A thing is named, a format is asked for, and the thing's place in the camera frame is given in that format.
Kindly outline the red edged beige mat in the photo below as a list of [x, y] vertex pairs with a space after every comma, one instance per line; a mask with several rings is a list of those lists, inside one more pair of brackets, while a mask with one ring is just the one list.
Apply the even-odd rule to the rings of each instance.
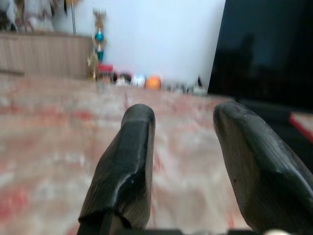
[[291, 113], [289, 121], [295, 129], [313, 144], [313, 114]]

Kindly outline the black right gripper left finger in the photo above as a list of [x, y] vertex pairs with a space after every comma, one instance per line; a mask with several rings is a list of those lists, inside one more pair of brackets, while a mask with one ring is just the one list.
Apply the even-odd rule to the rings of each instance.
[[78, 221], [81, 231], [144, 229], [150, 218], [155, 114], [147, 105], [128, 108], [101, 156]]

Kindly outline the gold teal trophy figurine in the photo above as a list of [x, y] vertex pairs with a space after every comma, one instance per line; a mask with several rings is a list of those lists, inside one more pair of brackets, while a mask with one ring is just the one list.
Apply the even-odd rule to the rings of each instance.
[[93, 81], [96, 81], [98, 77], [98, 66], [103, 62], [104, 49], [107, 44], [107, 39], [104, 34], [106, 11], [101, 9], [94, 9], [93, 15], [95, 18], [95, 34], [92, 37], [93, 47], [87, 62], [89, 68], [89, 78]]

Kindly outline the small black white ornament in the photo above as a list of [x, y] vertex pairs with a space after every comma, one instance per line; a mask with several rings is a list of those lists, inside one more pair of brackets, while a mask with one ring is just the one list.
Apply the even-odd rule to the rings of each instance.
[[193, 86], [193, 94], [197, 96], [206, 96], [207, 95], [207, 87], [203, 84], [201, 77], [198, 76], [194, 86]]

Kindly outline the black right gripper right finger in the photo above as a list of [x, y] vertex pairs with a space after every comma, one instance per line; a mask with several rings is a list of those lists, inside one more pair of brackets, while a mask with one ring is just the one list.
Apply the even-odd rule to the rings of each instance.
[[258, 233], [313, 235], [313, 173], [256, 113], [229, 101], [213, 112], [240, 213]]

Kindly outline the beige wooden sideboard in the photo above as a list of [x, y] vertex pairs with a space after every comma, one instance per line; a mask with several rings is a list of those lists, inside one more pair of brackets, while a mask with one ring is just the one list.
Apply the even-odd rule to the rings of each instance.
[[91, 50], [88, 36], [0, 32], [0, 73], [85, 78]]

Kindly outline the thin metal rod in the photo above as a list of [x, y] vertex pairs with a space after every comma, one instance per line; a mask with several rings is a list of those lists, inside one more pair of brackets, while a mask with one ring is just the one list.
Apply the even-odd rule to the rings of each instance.
[[72, 16], [72, 31], [73, 35], [76, 34], [76, 24], [75, 24], [75, 3], [74, 0], [71, 0], [71, 16]]

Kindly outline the black television screen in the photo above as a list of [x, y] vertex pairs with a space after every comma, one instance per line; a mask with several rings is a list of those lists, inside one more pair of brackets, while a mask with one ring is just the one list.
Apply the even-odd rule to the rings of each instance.
[[313, 0], [226, 0], [208, 91], [313, 109]]

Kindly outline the orange ball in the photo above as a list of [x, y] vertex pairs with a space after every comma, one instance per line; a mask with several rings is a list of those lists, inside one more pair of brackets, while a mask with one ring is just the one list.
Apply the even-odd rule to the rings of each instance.
[[161, 89], [161, 78], [159, 76], [150, 76], [145, 84], [147, 89], [160, 90]]

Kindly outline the small white figurine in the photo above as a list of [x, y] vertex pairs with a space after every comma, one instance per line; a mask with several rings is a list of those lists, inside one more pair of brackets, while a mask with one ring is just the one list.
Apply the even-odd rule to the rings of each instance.
[[135, 87], [144, 88], [146, 80], [147, 80], [146, 75], [137, 73], [132, 76], [131, 85]]

